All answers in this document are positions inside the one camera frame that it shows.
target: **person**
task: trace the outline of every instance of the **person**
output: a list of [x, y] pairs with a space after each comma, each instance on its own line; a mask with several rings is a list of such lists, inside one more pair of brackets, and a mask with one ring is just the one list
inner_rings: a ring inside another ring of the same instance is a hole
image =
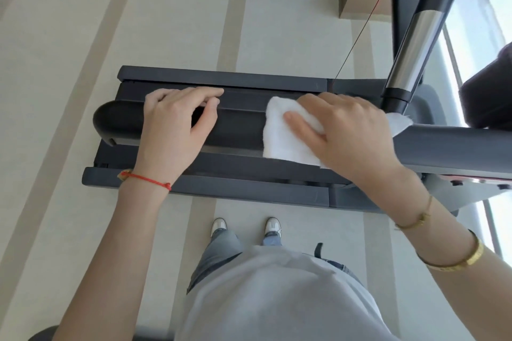
[[[173, 184], [212, 130], [222, 93], [210, 87], [150, 93], [133, 174]], [[384, 113], [364, 99], [332, 93], [306, 94], [298, 102], [322, 123], [325, 134], [287, 112], [291, 130], [403, 230], [473, 337], [512, 339], [512, 269], [399, 162]], [[191, 127], [199, 105], [204, 112]], [[135, 177], [121, 185], [112, 220], [55, 341], [133, 337], [158, 211], [168, 193]], [[354, 275], [280, 246], [277, 220], [270, 219], [266, 227], [264, 244], [269, 245], [247, 250], [226, 228], [223, 220], [214, 223], [212, 241], [191, 279], [176, 340], [397, 339]]]

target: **left hand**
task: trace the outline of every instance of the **left hand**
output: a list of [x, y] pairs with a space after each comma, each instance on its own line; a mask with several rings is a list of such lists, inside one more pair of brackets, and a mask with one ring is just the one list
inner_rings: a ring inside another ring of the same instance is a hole
[[[173, 184], [199, 154], [217, 121], [222, 88], [158, 89], [146, 96], [134, 174]], [[192, 113], [206, 103], [194, 127]]]

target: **white towel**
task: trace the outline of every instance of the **white towel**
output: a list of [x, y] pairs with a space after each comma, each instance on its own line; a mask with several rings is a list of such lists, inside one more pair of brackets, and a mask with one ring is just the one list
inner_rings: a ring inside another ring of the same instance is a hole
[[[283, 114], [288, 111], [298, 112], [315, 131], [323, 133], [323, 127], [318, 119], [298, 102], [273, 97], [267, 105], [267, 122], [263, 129], [263, 157], [325, 167], [286, 124]], [[393, 137], [413, 124], [410, 118], [398, 113], [387, 113], [386, 116]]]

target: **red string bracelet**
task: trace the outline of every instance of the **red string bracelet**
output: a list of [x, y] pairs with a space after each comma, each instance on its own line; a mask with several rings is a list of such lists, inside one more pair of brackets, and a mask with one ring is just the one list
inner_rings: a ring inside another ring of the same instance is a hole
[[155, 185], [162, 186], [163, 188], [166, 188], [167, 190], [170, 191], [170, 183], [169, 182], [168, 183], [161, 183], [161, 182], [155, 181], [154, 179], [143, 177], [142, 175], [133, 174], [131, 172], [131, 169], [126, 169], [126, 170], [121, 171], [117, 177], [121, 181], [125, 181], [128, 177], [134, 177], [134, 178], [142, 179], [144, 181], [154, 183]]

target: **white sneaker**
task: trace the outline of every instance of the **white sneaker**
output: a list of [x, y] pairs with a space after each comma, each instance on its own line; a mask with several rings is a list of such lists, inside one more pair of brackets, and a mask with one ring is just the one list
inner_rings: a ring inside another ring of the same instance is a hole
[[223, 218], [216, 218], [214, 220], [214, 223], [211, 225], [210, 237], [212, 237], [214, 235], [214, 232], [219, 228], [227, 229], [226, 220], [224, 220]]
[[265, 235], [269, 232], [277, 232], [279, 237], [281, 237], [281, 224], [275, 217], [270, 217], [265, 224]]

